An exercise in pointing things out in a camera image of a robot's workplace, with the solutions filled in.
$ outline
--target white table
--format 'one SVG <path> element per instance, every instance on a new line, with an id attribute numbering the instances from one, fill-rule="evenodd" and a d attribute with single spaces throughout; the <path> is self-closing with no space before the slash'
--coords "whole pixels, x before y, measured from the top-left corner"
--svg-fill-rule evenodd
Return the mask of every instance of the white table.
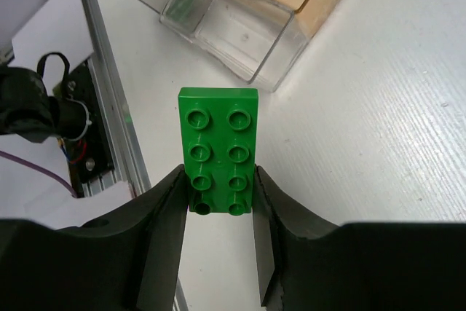
<path id="1" fill-rule="evenodd" d="M 151 182 L 183 162 L 181 87 L 240 83 L 138 0 L 98 0 Z M 256 162 L 337 224 L 466 219 L 466 2 L 342 0 L 274 95 Z M 188 216 L 190 310 L 258 310 L 251 216 Z"/>

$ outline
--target lime green lego brick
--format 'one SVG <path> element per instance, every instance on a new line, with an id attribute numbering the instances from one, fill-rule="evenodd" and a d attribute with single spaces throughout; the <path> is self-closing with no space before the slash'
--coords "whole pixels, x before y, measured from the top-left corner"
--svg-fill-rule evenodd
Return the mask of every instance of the lime green lego brick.
<path id="1" fill-rule="evenodd" d="M 250 213 L 256 156 L 256 89 L 184 87 L 178 94 L 189 210 Z"/>

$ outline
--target purple cable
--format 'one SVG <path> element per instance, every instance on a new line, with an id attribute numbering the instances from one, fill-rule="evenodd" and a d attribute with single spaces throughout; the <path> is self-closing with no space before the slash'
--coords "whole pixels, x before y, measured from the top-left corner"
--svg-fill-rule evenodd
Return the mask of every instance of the purple cable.
<path id="1" fill-rule="evenodd" d="M 71 185 L 68 182 L 63 180 L 57 174 L 52 173 L 50 170 L 47 170 L 47 169 L 45 169 L 43 167 L 40 167 L 40 166 L 38 166 L 38 165 L 36 165 L 34 163 L 31 163 L 31 162 L 28 162 L 27 160 L 24 160 L 23 158 L 16 157 L 16 156 L 14 156 L 14 155 L 12 155 L 10 153 L 6 153 L 6 152 L 3 152 L 1 150 L 0 150 L 0 157 L 7 158 L 8 160 L 12 160 L 13 162 L 24 165 L 27 168 L 30 168 L 30 169 L 35 170 L 35 171 L 39 171 L 40 173 L 42 173 L 42 174 L 44 174 L 46 176 L 49 176 L 50 178 L 53 178 L 55 181 L 62 184 L 71 193 L 71 196 L 73 196 L 74 198 L 78 197 L 78 195 L 74 191 L 73 187 L 71 187 Z"/>

